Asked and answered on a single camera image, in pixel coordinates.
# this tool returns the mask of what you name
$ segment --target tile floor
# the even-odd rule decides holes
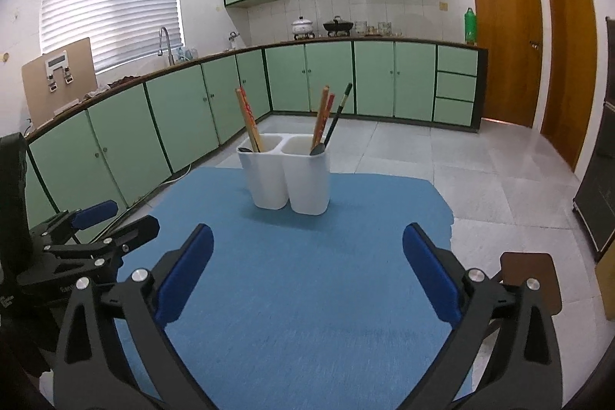
[[[311,133],[313,118],[271,116],[267,133]],[[236,140],[205,162],[240,168]],[[579,180],[536,131],[484,121],[479,134],[340,120],[331,139],[331,170],[431,181],[455,216],[451,249],[466,267],[499,271],[505,251],[548,252],[562,289],[563,309],[553,318],[560,345],[564,400],[593,371],[615,334],[606,320],[585,235],[571,212]],[[130,220],[149,212],[150,200]],[[496,335],[485,340],[474,364],[478,384]]]

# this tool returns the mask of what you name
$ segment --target wooden door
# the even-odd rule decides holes
[[[265,50],[271,102],[276,112],[309,112],[304,45]]]
[[[265,113],[271,111],[263,53],[261,50],[255,50],[236,56],[239,78],[250,102],[252,114],[254,118],[261,118]]]
[[[218,148],[200,65],[157,77],[145,86],[173,172]]]
[[[96,103],[86,113],[129,206],[171,175],[142,85]]]
[[[81,112],[51,129],[30,145],[36,166],[53,201],[61,211],[87,209],[113,200],[119,212],[126,210],[115,180],[105,165],[87,113]],[[109,221],[79,232],[83,243]]]
[[[235,89],[239,87],[237,62],[235,56],[226,56],[201,66],[205,76],[205,86],[209,93],[213,121],[216,124],[218,139],[222,144],[244,127],[244,117],[235,94]]]
[[[542,133],[574,169],[585,141],[596,84],[593,0],[550,0],[552,53]]]
[[[306,61],[312,111],[318,112],[322,88],[329,86],[329,92],[335,95],[331,109],[334,113],[344,97],[346,86],[352,82],[352,43],[306,44]],[[346,101],[344,113],[354,113],[354,90]]]
[[[431,120],[434,111],[435,45],[395,43],[395,116]]]
[[[357,113],[393,116],[394,53],[392,42],[362,41],[354,45]]]
[[[542,70],[540,0],[476,0],[478,45],[489,50],[483,116],[532,127]]]

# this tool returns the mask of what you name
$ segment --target lower cabinet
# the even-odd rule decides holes
[[[235,94],[235,89],[239,87],[235,55],[209,61],[201,67],[209,93],[213,121],[222,144],[244,127],[244,117]]]
[[[304,45],[267,48],[265,57],[273,109],[277,112],[309,112]]]
[[[393,43],[356,42],[354,60],[357,113],[392,117],[395,82]]]
[[[311,111],[318,112],[322,88],[329,86],[329,92],[335,94],[332,108],[334,113],[346,86],[352,82],[352,43],[312,43],[306,44],[305,49]],[[346,101],[344,113],[354,113],[354,89]]]
[[[96,103],[87,112],[107,165],[129,206],[170,176],[143,85]]]
[[[173,172],[218,147],[200,65],[155,78],[145,86]]]
[[[435,45],[395,43],[395,116],[431,121],[434,108]]]
[[[121,135],[121,130],[114,134]],[[118,204],[118,214],[126,210],[91,130],[87,112],[81,112],[51,129],[32,142],[30,150],[47,190],[61,211],[86,209],[106,200]],[[108,224],[109,221],[103,222],[78,232],[77,237],[88,241]]]
[[[240,53],[237,57],[239,80],[250,102],[254,118],[260,118],[271,111],[269,107],[269,93],[267,92],[267,79],[263,63],[262,50]]]
[[[55,214],[55,210],[42,189],[29,156],[26,163],[26,214],[28,215],[28,226],[32,228],[47,221]]]

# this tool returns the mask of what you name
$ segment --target chopsticks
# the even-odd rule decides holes
[[[241,87],[239,89],[235,89],[235,94],[237,95],[237,101],[239,102],[241,114],[244,116],[245,129],[248,131],[252,151],[262,152],[263,142],[261,140],[261,135],[258,133],[258,129],[256,128],[256,121],[254,120],[254,115],[250,109],[250,104],[248,103],[248,97],[245,94],[244,88]]]

